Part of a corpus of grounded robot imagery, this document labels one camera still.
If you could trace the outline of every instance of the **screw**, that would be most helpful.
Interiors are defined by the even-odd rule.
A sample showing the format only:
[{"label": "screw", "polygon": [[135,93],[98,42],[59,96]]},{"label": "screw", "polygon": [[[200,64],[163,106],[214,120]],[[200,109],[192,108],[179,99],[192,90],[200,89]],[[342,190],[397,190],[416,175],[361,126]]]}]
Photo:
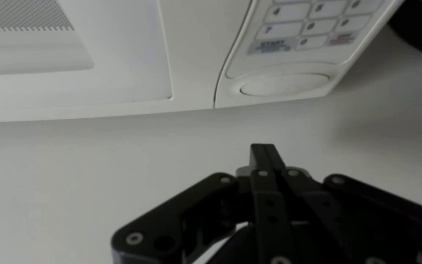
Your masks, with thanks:
[{"label": "screw", "polygon": [[267,177],[270,172],[267,170],[258,170],[258,175]]},{"label": "screw", "polygon": [[289,175],[299,175],[299,170],[289,170]]},{"label": "screw", "polygon": [[387,264],[386,260],[380,259],[380,258],[375,258],[375,256],[370,256],[367,259],[367,264]]},{"label": "screw", "polygon": [[222,183],[230,183],[230,177],[222,177]]},{"label": "screw", "polygon": [[337,184],[345,184],[345,178],[343,177],[333,177],[331,181],[337,183]]},{"label": "screw", "polygon": [[132,246],[142,243],[142,240],[144,240],[144,234],[139,231],[131,233],[129,236],[126,236],[126,243]]},{"label": "screw", "polygon": [[271,264],[290,264],[290,259],[287,259],[286,256],[279,255],[279,256],[274,256],[271,259]]}]

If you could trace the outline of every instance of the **keypad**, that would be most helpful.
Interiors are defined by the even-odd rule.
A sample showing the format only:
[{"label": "keypad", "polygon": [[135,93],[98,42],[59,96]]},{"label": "keypad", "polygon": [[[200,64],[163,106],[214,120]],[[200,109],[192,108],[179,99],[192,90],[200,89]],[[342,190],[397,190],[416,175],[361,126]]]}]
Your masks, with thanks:
[{"label": "keypad", "polygon": [[353,42],[383,0],[273,0],[249,52]]}]

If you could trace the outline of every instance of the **microwave control panel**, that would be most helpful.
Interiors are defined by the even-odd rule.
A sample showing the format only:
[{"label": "microwave control panel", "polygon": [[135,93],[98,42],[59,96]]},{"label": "microwave control panel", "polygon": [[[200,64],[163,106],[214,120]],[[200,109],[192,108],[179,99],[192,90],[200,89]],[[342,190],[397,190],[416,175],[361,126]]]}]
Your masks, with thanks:
[{"label": "microwave control panel", "polygon": [[258,0],[242,27],[226,74],[242,77],[271,65],[346,62],[377,32],[396,0]]}]

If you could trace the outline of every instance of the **white microwave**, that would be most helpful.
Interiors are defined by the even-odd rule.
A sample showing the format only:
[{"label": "white microwave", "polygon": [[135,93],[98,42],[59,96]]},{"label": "white microwave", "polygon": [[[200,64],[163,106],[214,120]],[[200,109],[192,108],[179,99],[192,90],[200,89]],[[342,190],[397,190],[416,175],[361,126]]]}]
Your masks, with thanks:
[{"label": "white microwave", "polygon": [[0,0],[0,121],[327,95],[402,0]]}]

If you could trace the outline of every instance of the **white countertop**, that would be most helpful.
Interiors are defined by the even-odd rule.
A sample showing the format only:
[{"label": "white countertop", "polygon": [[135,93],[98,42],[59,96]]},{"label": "white countertop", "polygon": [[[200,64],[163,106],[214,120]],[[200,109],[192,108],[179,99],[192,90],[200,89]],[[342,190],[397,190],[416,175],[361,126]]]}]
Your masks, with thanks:
[{"label": "white countertop", "polygon": [[384,30],[326,98],[213,111],[0,123],[0,264],[112,264],[113,231],[274,142],[422,203],[422,52]]}]

